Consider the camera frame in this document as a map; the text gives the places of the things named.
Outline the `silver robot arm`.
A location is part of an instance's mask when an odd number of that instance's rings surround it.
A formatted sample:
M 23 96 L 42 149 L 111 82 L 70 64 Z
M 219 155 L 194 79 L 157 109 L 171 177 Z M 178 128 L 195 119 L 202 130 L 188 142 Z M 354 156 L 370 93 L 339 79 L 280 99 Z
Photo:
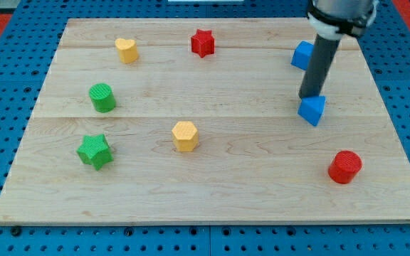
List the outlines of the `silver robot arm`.
M 374 23 L 378 4 L 378 0 L 309 0 L 307 19 L 326 40 L 359 38 Z

